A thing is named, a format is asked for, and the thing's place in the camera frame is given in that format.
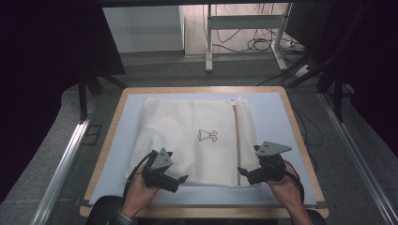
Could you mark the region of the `aluminium floor rail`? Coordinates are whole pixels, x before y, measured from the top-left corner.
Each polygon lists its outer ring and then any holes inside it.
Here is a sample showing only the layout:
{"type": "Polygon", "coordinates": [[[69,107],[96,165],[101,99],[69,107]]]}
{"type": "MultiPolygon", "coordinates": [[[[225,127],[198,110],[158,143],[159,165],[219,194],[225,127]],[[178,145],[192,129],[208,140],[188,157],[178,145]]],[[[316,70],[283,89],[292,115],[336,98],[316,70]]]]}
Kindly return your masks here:
{"type": "Polygon", "coordinates": [[[86,133],[88,125],[89,121],[85,120],[82,123],[79,123],[74,129],[64,154],[54,172],[51,182],[47,187],[38,205],[37,211],[29,225],[46,225],[47,220],[53,211],[58,195],[66,181],[70,167],[86,133]]]}
{"type": "Polygon", "coordinates": [[[351,157],[355,167],[357,168],[364,185],[367,187],[371,197],[373,198],[378,211],[385,220],[385,224],[398,225],[398,212],[394,209],[390,199],[386,195],[386,192],[376,181],[374,174],[365,162],[344,122],[341,122],[335,115],[334,110],[332,109],[331,100],[326,94],[319,94],[318,96],[328,113],[331,123],[337,130],[348,155],[351,157]]]}

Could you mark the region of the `white cabinet panel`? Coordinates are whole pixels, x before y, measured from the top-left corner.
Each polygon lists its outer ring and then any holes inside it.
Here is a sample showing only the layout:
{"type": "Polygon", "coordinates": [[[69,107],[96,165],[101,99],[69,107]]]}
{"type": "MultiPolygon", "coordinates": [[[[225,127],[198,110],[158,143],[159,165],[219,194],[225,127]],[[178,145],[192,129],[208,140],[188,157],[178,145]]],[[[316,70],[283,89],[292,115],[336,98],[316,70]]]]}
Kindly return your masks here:
{"type": "Polygon", "coordinates": [[[120,53],[181,51],[183,22],[179,6],[104,7],[120,53]]]}

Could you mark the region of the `person's right hand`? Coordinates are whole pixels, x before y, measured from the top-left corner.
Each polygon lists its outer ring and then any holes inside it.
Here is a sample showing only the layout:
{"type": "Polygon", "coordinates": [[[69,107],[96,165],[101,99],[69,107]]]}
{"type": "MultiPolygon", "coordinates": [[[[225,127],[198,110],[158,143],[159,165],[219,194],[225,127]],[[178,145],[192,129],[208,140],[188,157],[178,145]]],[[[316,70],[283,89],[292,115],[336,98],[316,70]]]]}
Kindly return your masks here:
{"type": "Polygon", "coordinates": [[[301,200],[301,187],[299,184],[300,178],[288,161],[284,162],[286,175],[281,181],[268,181],[268,185],[276,198],[276,200],[283,206],[300,203],[301,200]]]}

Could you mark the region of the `white power strip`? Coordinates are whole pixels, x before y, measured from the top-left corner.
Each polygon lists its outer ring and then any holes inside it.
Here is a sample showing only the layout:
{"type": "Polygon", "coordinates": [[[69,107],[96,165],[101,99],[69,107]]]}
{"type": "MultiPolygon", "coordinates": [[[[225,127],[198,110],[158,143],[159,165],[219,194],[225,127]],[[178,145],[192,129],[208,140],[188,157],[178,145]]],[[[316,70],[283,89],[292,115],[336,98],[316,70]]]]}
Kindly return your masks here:
{"type": "Polygon", "coordinates": [[[300,68],[296,73],[295,77],[299,78],[305,75],[307,72],[311,71],[313,69],[312,66],[310,65],[304,65],[302,68],[300,68]]]}

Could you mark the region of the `black metal stand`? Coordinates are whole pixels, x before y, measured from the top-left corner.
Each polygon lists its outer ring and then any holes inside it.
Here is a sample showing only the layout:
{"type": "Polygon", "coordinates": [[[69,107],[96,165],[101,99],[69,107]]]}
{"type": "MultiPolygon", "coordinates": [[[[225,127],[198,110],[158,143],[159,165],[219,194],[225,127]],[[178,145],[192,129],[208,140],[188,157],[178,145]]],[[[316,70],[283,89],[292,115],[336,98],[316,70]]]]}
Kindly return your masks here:
{"type": "Polygon", "coordinates": [[[333,111],[340,122],[343,122],[342,116],[342,97],[343,97],[343,78],[340,73],[339,60],[332,56],[323,64],[323,75],[319,79],[316,90],[320,93],[327,92],[334,85],[333,111]]]}
{"type": "Polygon", "coordinates": [[[115,86],[120,87],[121,89],[125,89],[128,87],[125,83],[114,78],[112,75],[106,74],[98,69],[89,68],[83,70],[79,75],[78,82],[81,124],[88,118],[86,90],[89,90],[95,96],[102,93],[102,86],[100,84],[99,78],[103,78],[107,82],[112,83],[115,86]]]}

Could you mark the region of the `person's left hand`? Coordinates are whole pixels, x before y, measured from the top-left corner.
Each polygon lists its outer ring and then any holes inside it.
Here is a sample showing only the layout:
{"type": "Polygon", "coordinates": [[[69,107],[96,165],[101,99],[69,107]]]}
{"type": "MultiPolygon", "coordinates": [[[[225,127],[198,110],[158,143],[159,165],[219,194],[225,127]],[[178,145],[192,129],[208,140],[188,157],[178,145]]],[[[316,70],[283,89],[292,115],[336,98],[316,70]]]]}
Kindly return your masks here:
{"type": "Polygon", "coordinates": [[[141,165],[130,182],[130,187],[121,213],[128,218],[134,218],[140,211],[150,205],[158,191],[158,187],[148,187],[142,176],[145,166],[141,165]]]}

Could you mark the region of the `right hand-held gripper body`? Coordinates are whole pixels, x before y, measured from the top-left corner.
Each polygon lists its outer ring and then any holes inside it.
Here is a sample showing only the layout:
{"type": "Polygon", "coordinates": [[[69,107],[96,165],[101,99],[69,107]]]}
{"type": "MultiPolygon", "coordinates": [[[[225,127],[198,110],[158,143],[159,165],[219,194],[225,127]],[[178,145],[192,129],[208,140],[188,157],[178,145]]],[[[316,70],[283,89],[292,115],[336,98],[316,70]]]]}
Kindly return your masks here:
{"type": "Polygon", "coordinates": [[[283,179],[283,171],[285,164],[281,153],[291,150],[290,146],[275,143],[263,142],[260,149],[255,152],[259,159],[260,167],[250,171],[246,176],[251,185],[262,182],[281,181],[283,179]]]}

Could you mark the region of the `white metal desk frame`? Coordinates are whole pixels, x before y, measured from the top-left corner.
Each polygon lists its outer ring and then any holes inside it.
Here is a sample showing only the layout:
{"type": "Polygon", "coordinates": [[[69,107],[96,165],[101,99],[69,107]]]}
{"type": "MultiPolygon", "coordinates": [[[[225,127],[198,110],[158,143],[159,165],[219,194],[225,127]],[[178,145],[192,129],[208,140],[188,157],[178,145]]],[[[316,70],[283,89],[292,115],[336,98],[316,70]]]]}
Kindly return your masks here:
{"type": "Polygon", "coordinates": [[[287,65],[283,60],[280,51],[280,44],[283,37],[284,28],[288,20],[292,4],[288,3],[283,14],[276,15],[228,15],[213,16],[212,5],[207,6],[207,51],[206,51],[206,72],[213,70],[212,52],[212,31],[213,30],[233,30],[233,29],[277,29],[278,33],[270,48],[281,71],[287,70],[287,65]]]}

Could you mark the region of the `black floor plate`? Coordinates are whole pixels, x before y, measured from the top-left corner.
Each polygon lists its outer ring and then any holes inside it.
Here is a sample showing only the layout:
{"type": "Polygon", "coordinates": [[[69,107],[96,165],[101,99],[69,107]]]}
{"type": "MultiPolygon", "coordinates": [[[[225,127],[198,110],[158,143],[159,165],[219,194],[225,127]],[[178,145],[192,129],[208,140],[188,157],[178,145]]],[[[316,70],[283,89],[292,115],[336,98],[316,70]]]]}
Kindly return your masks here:
{"type": "Polygon", "coordinates": [[[85,146],[96,145],[100,137],[101,129],[102,125],[90,125],[85,132],[82,145],[85,146]]]}

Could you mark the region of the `dark curtain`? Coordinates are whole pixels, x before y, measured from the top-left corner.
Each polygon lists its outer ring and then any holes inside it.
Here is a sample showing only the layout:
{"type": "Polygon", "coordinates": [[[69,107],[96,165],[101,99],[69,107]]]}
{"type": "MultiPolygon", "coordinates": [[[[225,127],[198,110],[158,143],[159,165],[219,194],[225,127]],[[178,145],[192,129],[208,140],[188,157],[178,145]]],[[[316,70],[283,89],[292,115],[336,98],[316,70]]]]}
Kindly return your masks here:
{"type": "Polygon", "coordinates": [[[100,0],[0,0],[0,203],[81,78],[123,73],[100,0]]]}
{"type": "Polygon", "coordinates": [[[337,50],[360,5],[367,7],[340,56],[351,103],[398,157],[398,0],[330,0],[320,61],[337,50]]]}

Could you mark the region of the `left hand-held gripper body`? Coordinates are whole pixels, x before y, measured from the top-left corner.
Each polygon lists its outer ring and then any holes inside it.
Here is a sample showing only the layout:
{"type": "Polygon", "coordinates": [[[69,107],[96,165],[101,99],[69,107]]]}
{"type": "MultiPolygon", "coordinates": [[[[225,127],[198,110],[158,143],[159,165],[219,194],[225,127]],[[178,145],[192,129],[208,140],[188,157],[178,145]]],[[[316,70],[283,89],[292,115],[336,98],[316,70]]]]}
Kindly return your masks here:
{"type": "Polygon", "coordinates": [[[165,148],[160,152],[153,150],[142,170],[145,184],[149,188],[161,188],[167,191],[176,192],[179,187],[177,179],[167,175],[165,172],[173,165],[165,148]]]}

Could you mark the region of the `cream mesh laundry bag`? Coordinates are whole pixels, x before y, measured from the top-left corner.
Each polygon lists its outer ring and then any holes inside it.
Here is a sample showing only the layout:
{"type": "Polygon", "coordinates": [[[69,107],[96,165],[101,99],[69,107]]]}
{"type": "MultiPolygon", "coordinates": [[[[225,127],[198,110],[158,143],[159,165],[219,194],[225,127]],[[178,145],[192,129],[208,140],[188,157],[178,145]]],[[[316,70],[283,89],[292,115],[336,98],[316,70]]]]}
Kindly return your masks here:
{"type": "Polygon", "coordinates": [[[125,175],[152,150],[171,152],[173,177],[190,185],[241,188],[249,185],[238,168],[253,170],[257,144],[250,102],[246,99],[145,100],[138,134],[125,175]]]}

